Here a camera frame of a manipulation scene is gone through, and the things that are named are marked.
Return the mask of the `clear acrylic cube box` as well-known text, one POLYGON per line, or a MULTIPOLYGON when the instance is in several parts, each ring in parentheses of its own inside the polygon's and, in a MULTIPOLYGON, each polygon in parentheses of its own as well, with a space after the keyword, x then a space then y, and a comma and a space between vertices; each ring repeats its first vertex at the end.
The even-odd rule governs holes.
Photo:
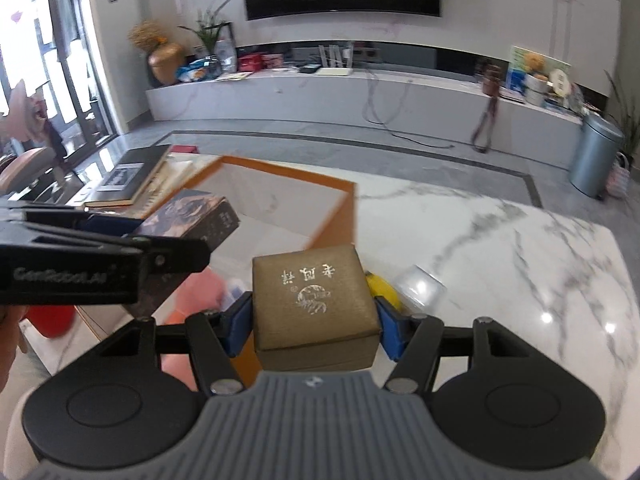
POLYGON ((393 286, 402 306, 411 314, 432 314, 446 292, 446 286, 420 266, 399 274, 393 286))

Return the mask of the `dark patterned book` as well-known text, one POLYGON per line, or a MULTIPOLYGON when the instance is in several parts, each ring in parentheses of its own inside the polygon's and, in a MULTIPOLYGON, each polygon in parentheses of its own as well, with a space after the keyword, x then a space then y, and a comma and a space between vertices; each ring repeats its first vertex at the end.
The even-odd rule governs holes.
MULTIPOLYGON (((239 226, 239 216, 224 197, 184 188, 146 218, 134 234, 202 240, 213 252, 239 226)), ((127 304, 125 310, 134 318, 151 316, 188 277, 166 271, 149 275, 139 300, 127 304)))

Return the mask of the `brown square gift box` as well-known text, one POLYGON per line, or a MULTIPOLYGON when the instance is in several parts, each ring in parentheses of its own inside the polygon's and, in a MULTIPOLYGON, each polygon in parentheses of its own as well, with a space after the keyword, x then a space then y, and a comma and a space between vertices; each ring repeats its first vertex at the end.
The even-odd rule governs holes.
POLYGON ((352 245, 256 257, 253 311, 264 370, 364 370, 378 351, 378 311, 352 245))

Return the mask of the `black cover photo book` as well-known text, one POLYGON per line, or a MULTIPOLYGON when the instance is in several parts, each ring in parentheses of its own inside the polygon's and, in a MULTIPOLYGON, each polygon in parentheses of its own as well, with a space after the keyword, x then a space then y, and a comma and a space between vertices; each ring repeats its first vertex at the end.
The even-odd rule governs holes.
POLYGON ((84 205, 92 208, 131 206, 163 166, 170 150, 170 144, 160 144, 134 148, 123 154, 84 205))

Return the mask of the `orange open storage box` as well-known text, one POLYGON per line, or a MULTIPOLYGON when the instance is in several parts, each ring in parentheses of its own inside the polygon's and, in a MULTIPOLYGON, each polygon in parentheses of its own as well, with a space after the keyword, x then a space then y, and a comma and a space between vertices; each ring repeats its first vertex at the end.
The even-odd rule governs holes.
POLYGON ((209 263, 226 282, 229 301, 252 289, 258 256, 352 244, 356 238, 356 184, 314 168, 219 156, 183 186, 226 198, 240 219, 209 263))

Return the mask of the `gold round vase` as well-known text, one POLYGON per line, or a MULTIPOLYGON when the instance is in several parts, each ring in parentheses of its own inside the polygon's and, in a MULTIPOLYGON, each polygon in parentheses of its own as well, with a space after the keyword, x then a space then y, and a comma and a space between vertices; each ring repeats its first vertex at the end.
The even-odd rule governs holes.
POLYGON ((152 74, 163 86, 170 86, 177 82, 177 70, 185 62, 186 51, 176 42, 160 44, 148 57, 152 74))

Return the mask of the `blue snack bag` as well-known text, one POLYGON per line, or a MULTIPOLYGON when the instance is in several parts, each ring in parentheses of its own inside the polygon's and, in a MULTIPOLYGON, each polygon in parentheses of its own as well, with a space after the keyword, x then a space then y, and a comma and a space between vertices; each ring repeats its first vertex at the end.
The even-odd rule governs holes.
POLYGON ((222 74, 220 63, 213 56, 199 58, 176 70, 179 82, 198 82, 217 79, 222 74))

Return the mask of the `red box on console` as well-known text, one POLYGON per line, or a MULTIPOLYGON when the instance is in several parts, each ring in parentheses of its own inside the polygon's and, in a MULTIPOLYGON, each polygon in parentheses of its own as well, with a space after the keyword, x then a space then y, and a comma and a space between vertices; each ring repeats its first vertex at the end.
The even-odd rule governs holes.
POLYGON ((264 69, 264 56, 261 53, 251 53, 239 58, 239 72, 256 73, 264 69))

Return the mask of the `green potted plant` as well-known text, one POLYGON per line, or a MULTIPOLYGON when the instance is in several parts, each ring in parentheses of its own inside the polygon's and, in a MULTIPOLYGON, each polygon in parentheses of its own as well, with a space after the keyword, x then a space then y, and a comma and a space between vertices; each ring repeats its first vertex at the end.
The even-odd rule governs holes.
POLYGON ((222 30, 230 25, 229 21, 220 17, 221 11, 232 0, 224 0, 219 6, 213 8, 209 6, 205 11, 198 11, 196 17, 196 27, 179 25, 179 28, 192 32, 193 35, 200 40, 202 47, 206 53, 204 56, 204 68, 207 70, 209 78, 217 78, 222 74, 222 65, 215 53, 216 45, 220 39, 222 30))

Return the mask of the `white marble TV console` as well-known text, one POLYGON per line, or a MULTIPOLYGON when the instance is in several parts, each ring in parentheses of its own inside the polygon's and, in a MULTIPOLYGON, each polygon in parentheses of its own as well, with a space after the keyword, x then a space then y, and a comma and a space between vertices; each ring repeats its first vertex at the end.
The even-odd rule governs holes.
MULTIPOLYGON (((454 143, 470 142, 488 101, 477 82, 393 70, 353 70, 348 76, 261 70, 240 80, 152 89, 146 98, 158 122, 318 122, 454 143)), ((581 137, 582 118, 500 100, 491 147, 566 169, 581 137)))

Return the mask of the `white wifi router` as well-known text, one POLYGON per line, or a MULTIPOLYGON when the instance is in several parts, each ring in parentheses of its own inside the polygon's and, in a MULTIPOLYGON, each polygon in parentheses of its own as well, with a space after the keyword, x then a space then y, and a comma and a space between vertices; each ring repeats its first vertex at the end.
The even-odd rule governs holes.
POLYGON ((354 70, 354 46, 340 47, 338 44, 319 46, 320 68, 318 75, 348 76, 354 70))

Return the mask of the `grey metal trash bin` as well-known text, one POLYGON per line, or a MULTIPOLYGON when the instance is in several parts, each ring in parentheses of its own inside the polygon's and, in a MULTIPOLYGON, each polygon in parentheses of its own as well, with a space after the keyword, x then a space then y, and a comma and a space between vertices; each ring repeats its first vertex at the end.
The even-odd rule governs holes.
POLYGON ((587 115, 570 165, 570 184, 582 194, 598 198, 624 140, 623 133, 612 122, 597 114, 587 115))

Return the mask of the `teddy bear picture box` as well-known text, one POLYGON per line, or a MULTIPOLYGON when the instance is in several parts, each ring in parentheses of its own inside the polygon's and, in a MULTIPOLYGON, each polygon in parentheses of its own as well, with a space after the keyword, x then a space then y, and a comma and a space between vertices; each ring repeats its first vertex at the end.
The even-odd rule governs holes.
POLYGON ((572 94, 572 66, 527 48, 512 46, 506 88, 538 107, 566 107, 572 94))

